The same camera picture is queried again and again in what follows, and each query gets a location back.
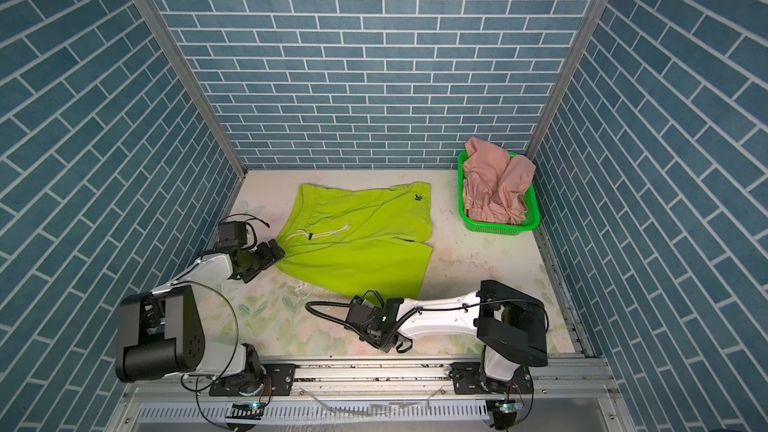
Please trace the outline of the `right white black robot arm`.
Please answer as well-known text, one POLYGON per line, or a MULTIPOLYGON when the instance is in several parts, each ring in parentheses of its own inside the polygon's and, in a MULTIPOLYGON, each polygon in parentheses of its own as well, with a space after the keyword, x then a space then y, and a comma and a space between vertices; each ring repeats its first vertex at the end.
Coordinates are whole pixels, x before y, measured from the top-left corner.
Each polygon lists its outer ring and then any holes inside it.
POLYGON ((534 392, 531 370, 548 365, 549 326, 540 300, 495 280, 447 299, 391 298, 375 305, 357 296, 344 319, 347 330, 382 351, 432 336, 472 336, 482 343, 480 387, 522 395, 534 392))

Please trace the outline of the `lime green shorts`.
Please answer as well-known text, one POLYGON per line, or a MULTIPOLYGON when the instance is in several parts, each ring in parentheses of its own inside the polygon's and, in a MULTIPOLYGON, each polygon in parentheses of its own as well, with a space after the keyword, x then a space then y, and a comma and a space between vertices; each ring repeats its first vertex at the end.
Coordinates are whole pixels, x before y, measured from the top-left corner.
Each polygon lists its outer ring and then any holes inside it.
POLYGON ((277 237, 277 268, 346 297, 416 299, 433 252, 431 185, 348 191, 303 184, 277 237))

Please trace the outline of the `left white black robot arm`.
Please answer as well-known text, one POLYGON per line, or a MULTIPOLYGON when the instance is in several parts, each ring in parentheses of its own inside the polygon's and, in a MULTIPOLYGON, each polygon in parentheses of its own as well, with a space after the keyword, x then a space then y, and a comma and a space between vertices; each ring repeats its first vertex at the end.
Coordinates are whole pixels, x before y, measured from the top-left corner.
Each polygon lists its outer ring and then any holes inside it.
POLYGON ((207 337, 198 303, 200 295, 212 294, 236 318, 235 307, 217 286, 225 281, 247 284, 284 257, 275 240, 251 248, 218 246, 201 252, 170 281, 124 298, 117 311, 117 378, 135 383, 175 375, 207 377, 210 384, 191 390, 229 397, 271 394, 273 379, 255 346, 241 340, 239 324, 234 324, 231 344, 207 337))

